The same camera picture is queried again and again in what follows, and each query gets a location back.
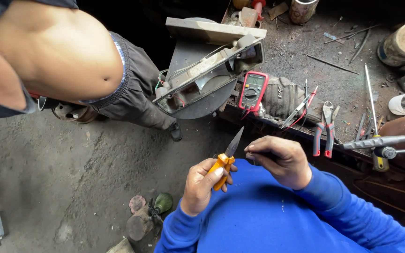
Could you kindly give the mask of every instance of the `dark pants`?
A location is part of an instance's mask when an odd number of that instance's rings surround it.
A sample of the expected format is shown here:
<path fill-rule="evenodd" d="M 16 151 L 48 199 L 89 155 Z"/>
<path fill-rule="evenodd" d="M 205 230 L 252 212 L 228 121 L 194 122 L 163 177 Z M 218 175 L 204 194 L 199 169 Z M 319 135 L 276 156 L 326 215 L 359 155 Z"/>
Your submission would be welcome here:
<path fill-rule="evenodd" d="M 154 93 L 159 70 L 142 48 L 115 32 L 111 34 L 124 55 L 124 81 L 115 93 L 90 105 L 113 120 L 159 130 L 167 129 L 176 119 L 161 111 L 148 99 Z"/>

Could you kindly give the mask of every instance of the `red multimeter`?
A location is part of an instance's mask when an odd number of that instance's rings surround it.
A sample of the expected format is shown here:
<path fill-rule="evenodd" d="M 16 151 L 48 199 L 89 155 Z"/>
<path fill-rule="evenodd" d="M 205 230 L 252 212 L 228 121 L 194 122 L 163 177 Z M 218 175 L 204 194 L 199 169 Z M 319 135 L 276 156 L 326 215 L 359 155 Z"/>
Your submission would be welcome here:
<path fill-rule="evenodd" d="M 239 107 L 251 112 L 259 110 L 259 104 L 268 84 L 268 75 L 250 71 L 245 75 Z"/>

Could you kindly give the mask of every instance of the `wooden log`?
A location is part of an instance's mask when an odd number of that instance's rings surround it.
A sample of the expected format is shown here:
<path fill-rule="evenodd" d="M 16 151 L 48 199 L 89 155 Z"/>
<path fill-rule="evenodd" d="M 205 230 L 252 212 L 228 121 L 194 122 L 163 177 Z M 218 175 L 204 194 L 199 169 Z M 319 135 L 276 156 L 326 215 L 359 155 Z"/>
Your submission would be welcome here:
<path fill-rule="evenodd" d="M 128 239 L 123 239 L 119 244 L 115 247 L 111 248 L 106 253 L 135 253 L 132 249 L 131 244 L 129 243 Z"/>
<path fill-rule="evenodd" d="M 126 224 L 127 234 L 134 241 L 143 239 L 153 227 L 153 221 L 149 220 L 148 205 L 145 205 L 132 215 Z"/>

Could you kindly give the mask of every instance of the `red probe wire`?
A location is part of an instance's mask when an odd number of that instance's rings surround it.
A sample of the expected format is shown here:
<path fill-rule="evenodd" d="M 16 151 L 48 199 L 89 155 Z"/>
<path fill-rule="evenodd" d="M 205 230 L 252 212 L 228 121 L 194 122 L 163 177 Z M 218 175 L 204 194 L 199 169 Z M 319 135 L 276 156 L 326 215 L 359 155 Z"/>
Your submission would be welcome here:
<path fill-rule="evenodd" d="M 316 90 L 318 89 L 318 86 L 315 88 L 315 90 L 312 92 L 312 96 L 311 98 L 309 98 L 309 100 L 307 101 L 307 108 L 310 107 L 311 103 L 312 103 L 312 99 L 315 97 L 316 95 Z M 301 117 L 299 117 L 295 122 L 293 122 L 291 125 L 289 125 L 284 131 L 287 131 L 289 128 L 291 128 L 294 124 L 296 124 L 296 122 L 298 122 L 302 117 L 304 117 L 304 115 L 306 114 L 306 109 L 304 108 L 304 111 L 301 114 Z"/>

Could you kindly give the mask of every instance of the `worn shoe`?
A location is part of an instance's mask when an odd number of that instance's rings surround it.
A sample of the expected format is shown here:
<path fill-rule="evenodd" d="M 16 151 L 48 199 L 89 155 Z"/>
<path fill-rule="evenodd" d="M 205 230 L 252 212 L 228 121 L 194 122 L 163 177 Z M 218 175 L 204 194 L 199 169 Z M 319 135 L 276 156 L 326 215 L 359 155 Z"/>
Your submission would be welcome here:
<path fill-rule="evenodd" d="M 179 124 L 176 122 L 168 128 L 173 141 L 179 142 L 182 140 L 182 131 L 180 130 Z"/>

